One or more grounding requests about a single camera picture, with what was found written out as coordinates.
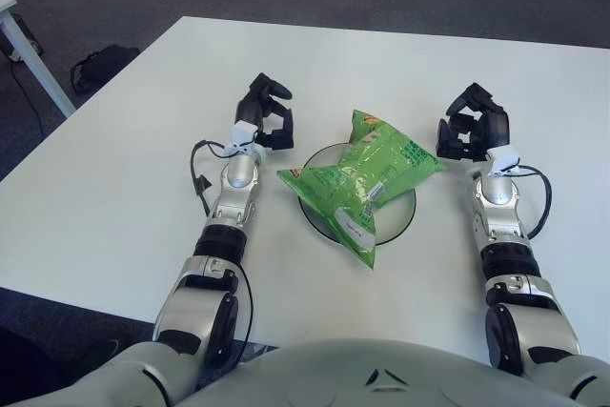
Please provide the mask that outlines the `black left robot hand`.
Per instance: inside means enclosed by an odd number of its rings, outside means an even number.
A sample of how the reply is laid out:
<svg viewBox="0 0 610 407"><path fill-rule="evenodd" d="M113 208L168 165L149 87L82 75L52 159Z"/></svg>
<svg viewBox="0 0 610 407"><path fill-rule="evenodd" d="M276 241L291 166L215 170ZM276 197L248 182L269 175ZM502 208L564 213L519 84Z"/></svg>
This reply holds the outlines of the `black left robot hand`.
<svg viewBox="0 0 610 407"><path fill-rule="evenodd" d="M256 126L254 143L273 151L294 147L294 120L292 111L278 99L291 100L292 93L265 73L260 73L250 84L249 91L239 101L235 122L245 121ZM283 120L282 128L264 132L264 120L271 114Z"/></svg>

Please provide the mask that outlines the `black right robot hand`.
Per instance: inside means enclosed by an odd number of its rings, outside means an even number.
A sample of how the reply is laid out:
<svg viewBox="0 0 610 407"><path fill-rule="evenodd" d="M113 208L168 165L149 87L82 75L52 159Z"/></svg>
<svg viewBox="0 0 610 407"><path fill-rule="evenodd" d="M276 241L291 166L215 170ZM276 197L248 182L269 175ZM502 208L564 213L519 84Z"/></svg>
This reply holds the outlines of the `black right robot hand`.
<svg viewBox="0 0 610 407"><path fill-rule="evenodd" d="M485 161L488 150L510 143L509 117L478 83L449 106L437 126L436 154L446 159Z"/></svg>

